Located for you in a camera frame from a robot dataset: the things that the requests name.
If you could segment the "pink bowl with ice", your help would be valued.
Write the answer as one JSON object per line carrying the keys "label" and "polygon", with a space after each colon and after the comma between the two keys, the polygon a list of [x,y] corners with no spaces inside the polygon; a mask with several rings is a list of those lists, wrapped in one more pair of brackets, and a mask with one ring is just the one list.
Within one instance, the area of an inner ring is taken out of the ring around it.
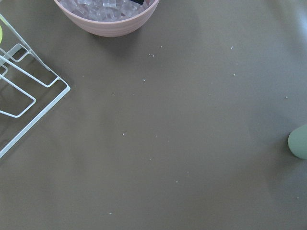
{"label": "pink bowl with ice", "polygon": [[145,11],[132,18],[115,22],[97,22],[73,14],[65,9],[58,0],[54,2],[75,25],[91,34],[102,37],[119,37],[138,30],[149,20],[159,4],[159,0],[154,0]]}

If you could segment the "green plastic cup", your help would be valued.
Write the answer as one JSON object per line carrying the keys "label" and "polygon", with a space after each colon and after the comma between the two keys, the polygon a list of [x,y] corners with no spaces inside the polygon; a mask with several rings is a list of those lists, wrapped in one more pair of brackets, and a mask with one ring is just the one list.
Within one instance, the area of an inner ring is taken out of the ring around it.
{"label": "green plastic cup", "polygon": [[293,130],[288,137],[288,147],[293,155],[307,159],[307,125],[302,125]]}

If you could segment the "yellow cup on rack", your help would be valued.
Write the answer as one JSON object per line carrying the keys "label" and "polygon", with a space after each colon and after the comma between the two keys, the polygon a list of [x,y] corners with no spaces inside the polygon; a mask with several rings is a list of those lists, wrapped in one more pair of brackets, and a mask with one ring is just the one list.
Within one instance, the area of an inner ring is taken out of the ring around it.
{"label": "yellow cup on rack", "polygon": [[0,44],[2,42],[2,39],[3,39],[3,30],[2,27],[0,26]]}

